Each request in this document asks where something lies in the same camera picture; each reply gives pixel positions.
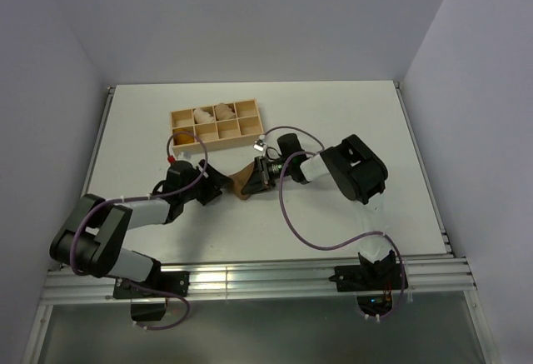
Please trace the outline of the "brown sock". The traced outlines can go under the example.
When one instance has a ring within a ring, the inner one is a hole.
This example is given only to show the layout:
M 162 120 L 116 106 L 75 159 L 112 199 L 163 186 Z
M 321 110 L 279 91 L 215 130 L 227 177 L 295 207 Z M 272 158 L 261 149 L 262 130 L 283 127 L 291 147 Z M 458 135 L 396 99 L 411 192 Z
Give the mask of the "brown sock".
M 254 162 L 228 177 L 232 180 L 229 190 L 242 201 L 246 201 L 260 186 Z

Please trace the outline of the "mustard yellow sock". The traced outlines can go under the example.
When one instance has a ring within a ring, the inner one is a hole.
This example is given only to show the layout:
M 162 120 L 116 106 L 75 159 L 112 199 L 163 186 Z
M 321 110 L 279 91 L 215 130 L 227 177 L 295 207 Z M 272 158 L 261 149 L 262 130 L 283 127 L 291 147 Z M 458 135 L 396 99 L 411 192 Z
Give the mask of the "mustard yellow sock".
M 173 135 L 173 141 L 175 146 L 189 145 L 196 142 L 193 134 L 189 132 L 177 132 Z

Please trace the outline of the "wooden compartment tray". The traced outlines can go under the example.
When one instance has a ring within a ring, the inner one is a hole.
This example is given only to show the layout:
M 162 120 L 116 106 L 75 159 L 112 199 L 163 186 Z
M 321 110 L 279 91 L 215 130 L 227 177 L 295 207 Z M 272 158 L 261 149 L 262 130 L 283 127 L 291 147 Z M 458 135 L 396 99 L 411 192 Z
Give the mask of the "wooden compartment tray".
M 198 137 L 207 147 L 208 151 L 221 150 L 233 147 L 242 147 L 255 142 L 264 133 L 262 117 L 255 99 L 238 102 L 222 102 L 229 105 L 236 118 L 218 121 L 214 112 L 214 107 L 200 107 L 213 115 L 214 122 L 196 124 L 193 117 L 193 110 L 196 107 L 180 109 L 170 113 L 172 130 L 172 152 L 177 155 L 179 152 L 201 152 L 202 146 L 196 140 L 189 145 L 175 146 L 173 135 L 177 132 L 189 132 Z

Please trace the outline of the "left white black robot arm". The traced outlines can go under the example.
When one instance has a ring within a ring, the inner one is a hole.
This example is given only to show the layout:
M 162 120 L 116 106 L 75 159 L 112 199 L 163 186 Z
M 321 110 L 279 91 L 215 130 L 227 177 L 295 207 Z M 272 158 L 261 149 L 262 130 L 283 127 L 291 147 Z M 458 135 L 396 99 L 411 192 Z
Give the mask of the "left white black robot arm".
M 50 257 L 78 275 L 126 278 L 142 296 L 152 297 L 162 286 L 160 263 L 124 248 L 127 232 L 171 223 L 186 203 L 196 200 L 205 206 L 232 184 L 205 160 L 197 167 L 181 160 L 170 165 L 166 178 L 148 195 L 106 200 L 88 193 L 53 238 Z

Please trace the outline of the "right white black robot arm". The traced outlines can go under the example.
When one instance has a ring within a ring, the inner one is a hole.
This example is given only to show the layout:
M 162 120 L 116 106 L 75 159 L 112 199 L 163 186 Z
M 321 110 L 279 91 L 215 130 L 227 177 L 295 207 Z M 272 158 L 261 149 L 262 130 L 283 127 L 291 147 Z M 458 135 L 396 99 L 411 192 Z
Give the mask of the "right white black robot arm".
M 254 148 L 262 155 L 231 175 L 232 192 L 236 196 L 246 200 L 275 187 L 281 188 L 286 177 L 305 185 L 329 176 L 347 200 L 364 206 L 385 191 L 388 178 L 386 165 L 358 136 L 352 134 L 333 147 L 325 147 L 319 142 L 318 152 L 306 152 L 296 135 L 296 128 L 293 127 L 292 131 L 277 139 L 279 152 L 276 158 L 268 155 L 270 147 L 265 143 L 265 136 L 256 140 Z M 377 289 L 388 280 L 389 270 L 398 263 L 399 253 L 384 232 L 365 231 L 336 245 L 319 246 L 307 241 L 291 223 L 283 201 L 283 191 L 278 192 L 278 201 L 291 233 L 304 245 L 317 251 L 330 252 L 359 242 L 357 256 L 362 283 Z

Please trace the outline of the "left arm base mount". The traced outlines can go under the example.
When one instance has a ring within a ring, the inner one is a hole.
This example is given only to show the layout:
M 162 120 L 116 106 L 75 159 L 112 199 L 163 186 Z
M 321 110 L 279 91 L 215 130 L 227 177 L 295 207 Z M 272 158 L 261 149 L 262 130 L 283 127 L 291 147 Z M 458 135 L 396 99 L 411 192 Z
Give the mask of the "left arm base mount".
M 134 324 L 148 331 L 164 331 L 181 325 L 191 311 L 187 300 L 190 272 L 160 272 L 144 282 L 117 279 L 112 298 L 130 302 L 130 317 Z M 179 300 L 185 310 L 172 323 L 163 325 L 171 299 Z

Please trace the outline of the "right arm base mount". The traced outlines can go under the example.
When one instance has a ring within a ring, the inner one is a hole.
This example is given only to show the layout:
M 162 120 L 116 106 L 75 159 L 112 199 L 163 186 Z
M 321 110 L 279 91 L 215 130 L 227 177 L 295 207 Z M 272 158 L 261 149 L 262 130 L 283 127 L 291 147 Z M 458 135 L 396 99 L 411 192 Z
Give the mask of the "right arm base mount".
M 380 322 L 392 314 L 409 286 L 402 260 L 390 250 L 381 260 L 371 261 L 358 255 L 359 263 L 334 267 L 328 281 L 337 292 L 369 292 L 356 296 L 359 310 L 365 319 Z

